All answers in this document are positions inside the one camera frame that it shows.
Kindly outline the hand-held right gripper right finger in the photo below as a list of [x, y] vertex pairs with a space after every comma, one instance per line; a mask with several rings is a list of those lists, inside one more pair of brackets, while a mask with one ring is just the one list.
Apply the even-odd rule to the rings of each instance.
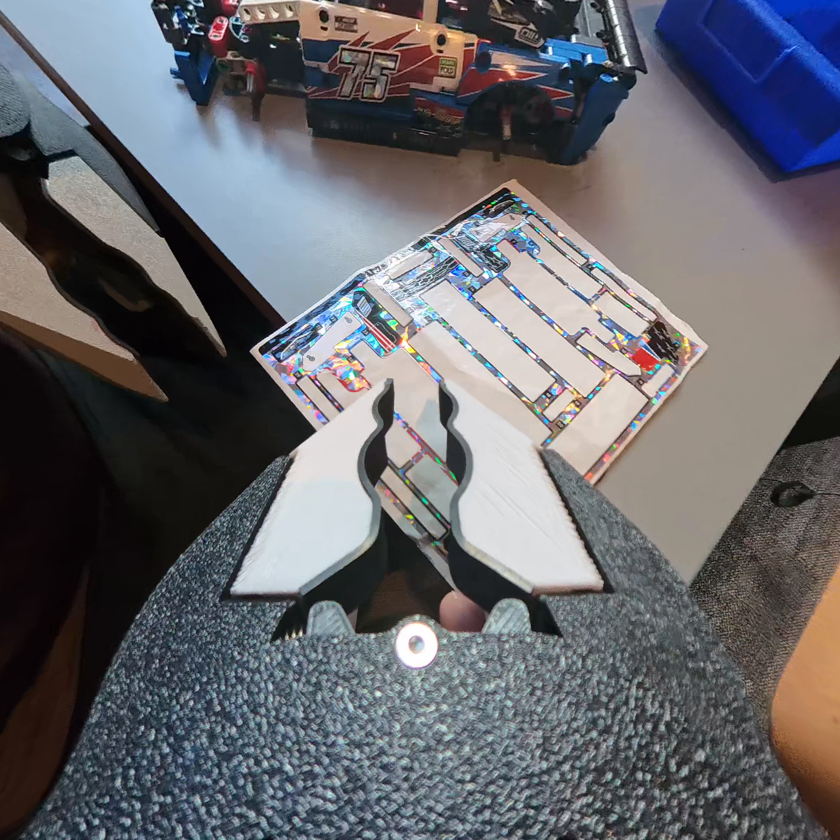
[[601, 593], [604, 580], [536, 445], [456, 383], [438, 388], [455, 475], [445, 541], [455, 588], [489, 611], [503, 599]]

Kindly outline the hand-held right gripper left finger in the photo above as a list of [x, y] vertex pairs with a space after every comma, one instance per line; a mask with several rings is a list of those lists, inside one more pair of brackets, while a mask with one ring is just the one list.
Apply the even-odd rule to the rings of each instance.
[[240, 601], [322, 601], [351, 613], [386, 572], [382, 502], [393, 381], [365, 391], [290, 455], [229, 582]]

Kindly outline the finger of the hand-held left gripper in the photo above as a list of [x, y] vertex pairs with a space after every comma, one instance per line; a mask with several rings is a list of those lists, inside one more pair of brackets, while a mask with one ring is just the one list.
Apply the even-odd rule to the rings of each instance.
[[226, 356], [221, 336], [165, 239], [87, 163], [78, 157], [51, 163], [45, 189], [53, 203], [95, 238], [137, 263]]
[[24, 242], [26, 217], [10, 178], [1, 187], [1, 322], [24, 340], [131, 392], [167, 397], [133, 353], [58, 289], [46, 264]]

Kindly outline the holographic sticker sheet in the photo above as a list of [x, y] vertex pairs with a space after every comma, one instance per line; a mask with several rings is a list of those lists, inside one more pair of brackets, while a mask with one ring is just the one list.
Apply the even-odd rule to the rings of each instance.
[[392, 379], [377, 489], [438, 567], [456, 383], [596, 483], [706, 352], [699, 335], [517, 182], [361, 269], [251, 353], [320, 429]]

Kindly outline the person's right hand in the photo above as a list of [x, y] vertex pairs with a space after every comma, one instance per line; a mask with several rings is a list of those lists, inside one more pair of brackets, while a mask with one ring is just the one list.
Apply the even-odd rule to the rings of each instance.
[[460, 591], [450, 591], [441, 600], [438, 622], [453, 633], [480, 633], [487, 621], [487, 612]]

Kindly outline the grey fabric chair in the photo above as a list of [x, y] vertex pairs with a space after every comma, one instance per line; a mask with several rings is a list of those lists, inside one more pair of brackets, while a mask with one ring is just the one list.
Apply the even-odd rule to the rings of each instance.
[[783, 672], [838, 566], [839, 440], [780, 451], [690, 585], [766, 729]]

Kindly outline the partly built toy car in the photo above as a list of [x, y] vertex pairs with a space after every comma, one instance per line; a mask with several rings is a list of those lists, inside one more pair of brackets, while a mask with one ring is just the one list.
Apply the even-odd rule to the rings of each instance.
[[305, 101], [313, 135], [584, 158], [647, 73], [627, 2], [155, 1], [173, 78]]

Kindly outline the blue plastic bin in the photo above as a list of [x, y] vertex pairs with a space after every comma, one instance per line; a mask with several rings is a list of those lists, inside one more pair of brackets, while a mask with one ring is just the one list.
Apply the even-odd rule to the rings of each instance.
[[656, 29], [783, 172], [838, 162], [838, 1], [667, 1]]

